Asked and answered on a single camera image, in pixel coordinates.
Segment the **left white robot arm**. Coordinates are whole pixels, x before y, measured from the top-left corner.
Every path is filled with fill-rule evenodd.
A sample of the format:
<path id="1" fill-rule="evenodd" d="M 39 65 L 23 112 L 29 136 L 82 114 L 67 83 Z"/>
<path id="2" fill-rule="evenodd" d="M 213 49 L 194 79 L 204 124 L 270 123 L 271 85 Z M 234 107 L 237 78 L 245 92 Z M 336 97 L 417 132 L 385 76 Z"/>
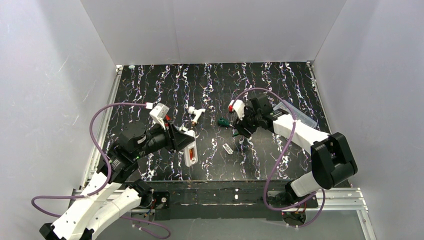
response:
<path id="1" fill-rule="evenodd" d="M 99 164 L 83 192 L 68 210 L 52 223 L 39 229 L 46 240 L 94 240 L 113 222 L 137 207 L 154 207 L 158 203 L 154 189 L 139 179 L 128 184 L 124 192 L 110 202 L 107 198 L 138 169 L 138 160 L 158 150 L 184 152 L 187 165 L 197 162 L 196 134 L 172 122 L 146 128 L 140 121 L 123 127 L 107 152 L 107 163 Z"/>

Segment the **white remote control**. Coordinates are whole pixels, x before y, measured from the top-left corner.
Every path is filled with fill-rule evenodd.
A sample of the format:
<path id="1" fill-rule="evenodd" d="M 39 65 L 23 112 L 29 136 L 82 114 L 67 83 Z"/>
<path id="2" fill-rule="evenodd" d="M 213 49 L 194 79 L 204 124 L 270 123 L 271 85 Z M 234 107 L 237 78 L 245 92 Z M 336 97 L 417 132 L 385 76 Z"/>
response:
<path id="1" fill-rule="evenodd" d="M 185 133 L 188 136 L 191 136 L 193 138 L 193 141 L 191 141 L 184 149 L 183 149 L 183 156 L 184 156 L 184 162 L 187 167 L 191 167 L 192 165 L 198 163 L 198 151 L 197 151 L 197 142 L 196 142 L 196 133 L 194 130 L 189 130 Z"/>

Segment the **white battery cover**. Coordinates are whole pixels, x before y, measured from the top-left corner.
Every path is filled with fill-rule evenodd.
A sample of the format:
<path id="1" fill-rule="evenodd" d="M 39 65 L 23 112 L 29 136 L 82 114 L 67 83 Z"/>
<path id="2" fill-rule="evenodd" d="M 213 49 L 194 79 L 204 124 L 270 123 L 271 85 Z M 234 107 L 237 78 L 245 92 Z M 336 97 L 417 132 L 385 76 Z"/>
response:
<path id="1" fill-rule="evenodd" d="M 227 143 L 223 144 L 222 147 L 227 152 L 227 154 L 232 155 L 234 153 L 232 148 Z"/>

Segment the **orange battery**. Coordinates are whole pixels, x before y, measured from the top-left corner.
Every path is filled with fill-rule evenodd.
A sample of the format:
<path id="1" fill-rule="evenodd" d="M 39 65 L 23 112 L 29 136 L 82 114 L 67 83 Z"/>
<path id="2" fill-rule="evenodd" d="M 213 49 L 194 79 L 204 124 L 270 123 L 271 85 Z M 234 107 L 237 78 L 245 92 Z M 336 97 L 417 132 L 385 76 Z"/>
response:
<path id="1" fill-rule="evenodd" d="M 190 149 L 188 150 L 188 154 L 189 154 L 189 160 L 190 160 L 191 162 L 193 162 L 193 161 L 195 161 L 195 160 L 196 160 L 196 156 L 195 156 L 195 149 L 194 149 L 194 148 L 190 148 Z"/>

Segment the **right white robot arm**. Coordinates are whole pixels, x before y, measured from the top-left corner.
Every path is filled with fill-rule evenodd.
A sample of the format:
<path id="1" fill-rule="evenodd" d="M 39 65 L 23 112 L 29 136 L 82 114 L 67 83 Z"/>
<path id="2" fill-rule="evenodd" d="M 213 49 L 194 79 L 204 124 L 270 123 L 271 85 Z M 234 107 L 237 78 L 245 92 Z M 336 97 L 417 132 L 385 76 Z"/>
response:
<path id="1" fill-rule="evenodd" d="M 311 157 L 311 171 L 285 187 L 293 199 L 319 189 L 329 190 L 358 172 L 343 134 L 329 134 L 294 120 L 289 111 L 273 107 L 265 94 L 253 97 L 249 102 L 246 105 L 239 99 L 232 100 L 228 106 L 229 111 L 237 115 L 233 126 L 240 135 L 250 138 L 261 127 L 291 140 Z"/>

